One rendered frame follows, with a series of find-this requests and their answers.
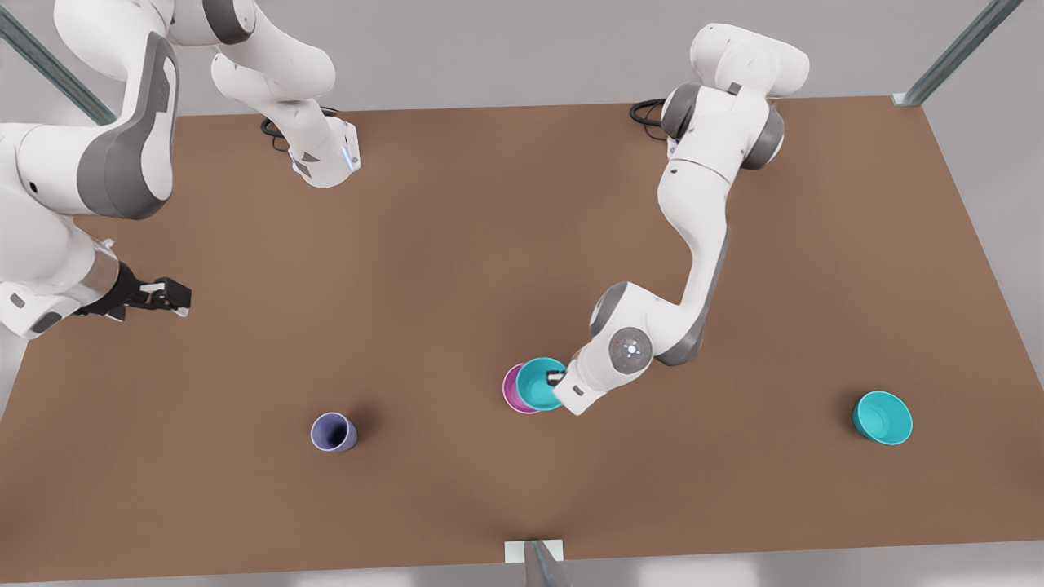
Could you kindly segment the silver frame post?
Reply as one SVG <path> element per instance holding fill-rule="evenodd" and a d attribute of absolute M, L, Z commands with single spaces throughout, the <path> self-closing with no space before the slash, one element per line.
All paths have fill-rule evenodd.
<path fill-rule="evenodd" d="M 564 543 L 561 539 L 507 541 L 506 563 L 524 565 L 525 587 L 572 587 L 564 572 Z"/>
<path fill-rule="evenodd" d="M 78 108 L 97 126 L 115 122 L 116 115 L 109 110 L 104 101 L 100 100 L 88 86 L 68 71 L 66 66 L 11 15 L 11 11 L 1 7 L 1 5 L 0 38 L 10 46 L 19 57 L 33 67 L 38 74 L 42 75 L 42 78 L 51 83 L 63 97 Z"/>
<path fill-rule="evenodd" d="M 944 49 L 935 63 L 909 89 L 905 92 L 891 94 L 892 104 L 897 107 L 924 105 L 940 86 L 946 83 L 962 64 L 970 55 L 973 55 L 976 49 L 980 48 L 984 40 L 994 33 L 1013 11 L 1021 7 L 1023 2 L 1024 0 L 989 0 L 984 10 L 980 11 L 960 34 Z"/>

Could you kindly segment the teal bowl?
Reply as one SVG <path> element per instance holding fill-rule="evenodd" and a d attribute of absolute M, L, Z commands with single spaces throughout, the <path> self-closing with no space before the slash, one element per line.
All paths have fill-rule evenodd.
<path fill-rule="evenodd" d="M 914 432 L 914 416 L 902 398 L 888 391 L 869 391 L 852 410 L 852 422 L 862 437 L 878 444 L 896 446 Z"/>
<path fill-rule="evenodd" d="M 548 373 L 564 371 L 566 365 L 551 357 L 537 357 L 523 363 L 515 380 L 522 404 L 536 412 L 555 410 L 563 406 L 553 393 L 555 383 L 549 383 L 547 377 Z"/>

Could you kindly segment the purple cup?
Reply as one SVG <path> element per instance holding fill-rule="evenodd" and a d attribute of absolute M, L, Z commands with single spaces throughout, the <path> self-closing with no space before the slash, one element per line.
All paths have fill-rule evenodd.
<path fill-rule="evenodd" d="M 347 451 L 358 441 L 358 431 L 342 413 L 324 413 L 311 425 L 310 438 L 316 449 L 325 452 Z"/>

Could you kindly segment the pink bowl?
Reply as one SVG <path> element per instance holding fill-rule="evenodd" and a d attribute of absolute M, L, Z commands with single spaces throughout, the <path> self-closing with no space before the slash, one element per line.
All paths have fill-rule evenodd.
<path fill-rule="evenodd" d="M 533 409 L 532 406 L 529 406 L 522 400 L 517 388 L 519 371 L 522 370 L 524 365 L 525 363 L 514 365 L 514 367 L 511 368 L 511 371 L 504 375 L 501 383 L 501 394 L 504 401 L 506 401 L 507 404 L 511 405 L 511 408 L 515 412 L 522 413 L 522 415 L 536 415 L 538 410 Z"/>

